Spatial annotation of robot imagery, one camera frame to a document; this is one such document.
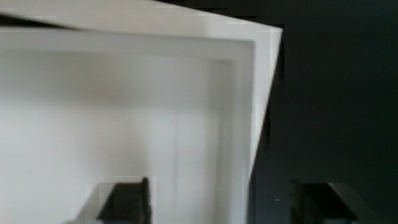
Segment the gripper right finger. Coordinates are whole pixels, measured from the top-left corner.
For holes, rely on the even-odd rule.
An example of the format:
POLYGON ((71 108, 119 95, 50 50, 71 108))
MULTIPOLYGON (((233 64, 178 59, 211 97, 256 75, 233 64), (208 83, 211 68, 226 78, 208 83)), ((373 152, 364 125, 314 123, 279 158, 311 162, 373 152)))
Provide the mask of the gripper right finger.
POLYGON ((380 224, 348 184, 291 182, 290 224, 380 224))

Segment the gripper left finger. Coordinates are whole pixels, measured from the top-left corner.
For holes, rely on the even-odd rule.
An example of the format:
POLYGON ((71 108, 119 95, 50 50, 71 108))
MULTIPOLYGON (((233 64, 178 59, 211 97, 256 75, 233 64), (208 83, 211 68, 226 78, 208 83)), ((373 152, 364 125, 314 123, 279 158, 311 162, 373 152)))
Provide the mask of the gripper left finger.
POLYGON ((153 224, 149 179, 117 183, 96 219, 103 224, 153 224))

